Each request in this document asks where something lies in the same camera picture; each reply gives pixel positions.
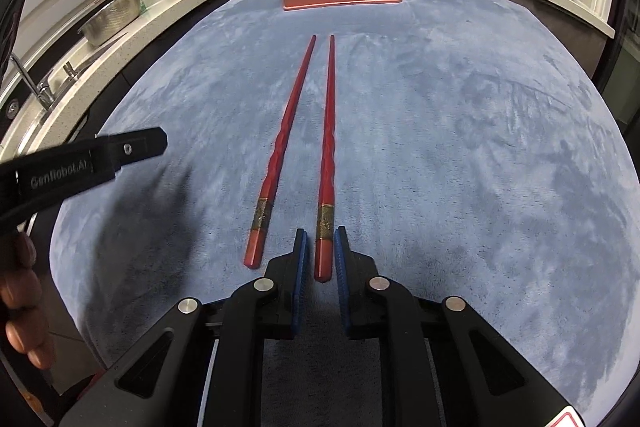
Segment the person's left hand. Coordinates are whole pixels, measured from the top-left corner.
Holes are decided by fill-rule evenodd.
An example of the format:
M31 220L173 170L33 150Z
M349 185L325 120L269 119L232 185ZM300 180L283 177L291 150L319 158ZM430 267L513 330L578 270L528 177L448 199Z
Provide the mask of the person's left hand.
M46 371L55 362L49 324L41 309L42 288L34 271L37 251L24 233L1 235L1 301L9 309L4 332L12 348L26 355L37 369Z

